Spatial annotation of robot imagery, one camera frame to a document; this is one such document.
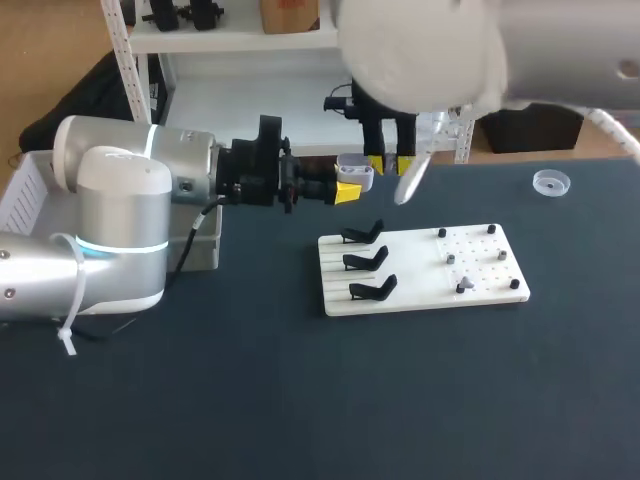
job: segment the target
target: yellow object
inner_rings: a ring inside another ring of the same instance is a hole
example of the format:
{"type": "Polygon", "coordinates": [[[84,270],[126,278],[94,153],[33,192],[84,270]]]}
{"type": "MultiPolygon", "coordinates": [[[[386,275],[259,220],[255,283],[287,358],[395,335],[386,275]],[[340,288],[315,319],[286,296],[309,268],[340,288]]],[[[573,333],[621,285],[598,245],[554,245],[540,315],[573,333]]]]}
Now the yellow object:
{"type": "Polygon", "coordinates": [[[384,175],[384,164],[382,163],[382,156],[380,155],[369,155],[369,161],[371,162],[371,166],[378,172],[380,175],[384,175]]]}
{"type": "Polygon", "coordinates": [[[416,157],[398,157],[398,175],[402,176],[405,174],[411,163],[416,159],[416,157]]]}
{"type": "Polygon", "coordinates": [[[336,202],[340,203],[355,202],[360,199],[362,193],[362,185],[353,185],[351,183],[336,182],[338,193],[336,193],[336,202]]]}

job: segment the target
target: black clip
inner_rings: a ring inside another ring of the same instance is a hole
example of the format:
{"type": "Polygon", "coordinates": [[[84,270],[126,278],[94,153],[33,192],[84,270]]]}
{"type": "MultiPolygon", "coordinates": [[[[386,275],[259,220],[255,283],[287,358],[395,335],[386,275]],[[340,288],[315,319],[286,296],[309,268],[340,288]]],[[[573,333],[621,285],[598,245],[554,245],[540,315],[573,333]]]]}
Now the black clip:
{"type": "Polygon", "coordinates": [[[349,293],[351,293],[351,300],[375,300],[376,302],[384,302],[397,286],[398,278],[395,275],[391,275],[380,288],[370,287],[360,283],[352,283],[349,285],[349,293]]]}
{"type": "Polygon", "coordinates": [[[371,245],[378,239],[382,230],[384,230],[384,222],[382,220],[378,220],[374,223],[370,232],[361,232],[360,230],[354,230],[353,228],[345,228],[341,233],[342,243],[347,243],[347,240],[351,240],[349,243],[365,243],[367,245],[371,245]]]}
{"type": "Polygon", "coordinates": [[[343,255],[344,269],[349,270],[366,270],[367,272],[377,272],[382,263],[389,256],[389,249],[384,246],[380,247],[378,253],[373,258],[363,258],[357,255],[343,255]]]}

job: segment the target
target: white plastic bin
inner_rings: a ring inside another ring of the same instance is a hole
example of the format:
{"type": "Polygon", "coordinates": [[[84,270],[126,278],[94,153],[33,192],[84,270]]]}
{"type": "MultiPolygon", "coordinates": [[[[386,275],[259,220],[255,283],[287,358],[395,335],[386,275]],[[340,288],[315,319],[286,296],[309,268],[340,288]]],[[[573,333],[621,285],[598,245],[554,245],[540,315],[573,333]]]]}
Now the white plastic bin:
{"type": "MultiPolygon", "coordinates": [[[[0,231],[43,239],[56,232],[75,236],[78,198],[58,187],[51,160],[51,151],[25,155],[0,200],[0,231]]],[[[170,271],[175,269],[187,235],[200,210],[200,207],[190,205],[171,207],[170,271]]],[[[221,231],[222,207],[218,207],[200,226],[184,271],[218,268],[221,231]]]]}

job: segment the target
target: white zip tie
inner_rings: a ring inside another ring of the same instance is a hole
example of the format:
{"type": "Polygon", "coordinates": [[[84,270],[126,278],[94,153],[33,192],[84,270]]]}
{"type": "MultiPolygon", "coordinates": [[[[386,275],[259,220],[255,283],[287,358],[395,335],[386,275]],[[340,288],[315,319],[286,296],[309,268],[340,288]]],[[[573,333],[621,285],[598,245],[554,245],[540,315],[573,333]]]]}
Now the white zip tie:
{"type": "Polygon", "coordinates": [[[57,238],[66,240],[67,243],[71,246],[71,250],[73,250],[73,255],[76,259],[76,264],[78,267],[78,273],[76,276],[76,291],[73,295],[73,303],[71,304],[69,315],[67,315],[67,319],[65,320],[64,325],[62,325],[62,328],[58,330],[58,338],[62,340],[62,343],[64,343],[64,346],[67,349],[67,354],[69,354],[70,356],[75,356],[77,352],[75,347],[73,346],[73,341],[71,340],[71,336],[73,335],[73,333],[71,332],[71,326],[76,319],[76,315],[78,315],[80,305],[82,304],[82,300],[84,299],[84,294],[87,288],[87,272],[84,269],[84,254],[82,253],[82,249],[76,243],[74,238],[71,235],[67,235],[66,233],[54,233],[49,237],[49,240],[54,241],[57,238]]]}

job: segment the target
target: cardboard box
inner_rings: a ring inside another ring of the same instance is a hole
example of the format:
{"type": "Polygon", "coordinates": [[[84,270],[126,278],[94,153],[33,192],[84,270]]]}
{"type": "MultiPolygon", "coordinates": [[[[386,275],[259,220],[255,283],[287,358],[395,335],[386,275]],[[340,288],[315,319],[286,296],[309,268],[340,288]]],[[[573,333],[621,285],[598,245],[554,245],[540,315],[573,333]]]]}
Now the cardboard box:
{"type": "Polygon", "coordinates": [[[320,28],[319,0],[260,0],[265,33],[300,33],[320,28]]]}

